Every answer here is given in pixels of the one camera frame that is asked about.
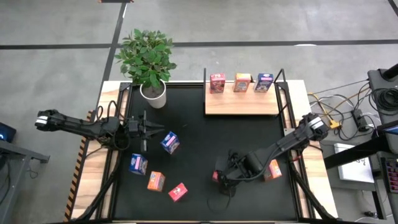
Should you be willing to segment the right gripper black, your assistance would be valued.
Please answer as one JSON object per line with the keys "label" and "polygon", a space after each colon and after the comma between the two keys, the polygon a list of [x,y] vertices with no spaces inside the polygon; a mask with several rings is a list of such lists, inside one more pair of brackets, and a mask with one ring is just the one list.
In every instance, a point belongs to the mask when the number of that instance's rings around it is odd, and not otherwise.
{"label": "right gripper black", "polygon": [[236,187],[246,179],[245,158],[238,155],[219,156],[216,159],[216,173],[219,191],[235,196]]}

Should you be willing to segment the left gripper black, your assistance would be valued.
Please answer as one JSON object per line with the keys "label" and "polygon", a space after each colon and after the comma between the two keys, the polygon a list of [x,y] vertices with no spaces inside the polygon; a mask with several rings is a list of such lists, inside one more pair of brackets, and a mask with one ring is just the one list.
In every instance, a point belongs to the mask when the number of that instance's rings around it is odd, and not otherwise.
{"label": "left gripper black", "polygon": [[151,138],[156,134],[159,134],[164,131],[164,129],[154,129],[148,130],[147,128],[163,128],[164,125],[153,123],[151,121],[146,121],[146,111],[144,111],[143,115],[140,115],[140,122],[139,122],[139,135],[141,138],[141,151],[147,152],[147,138]]}

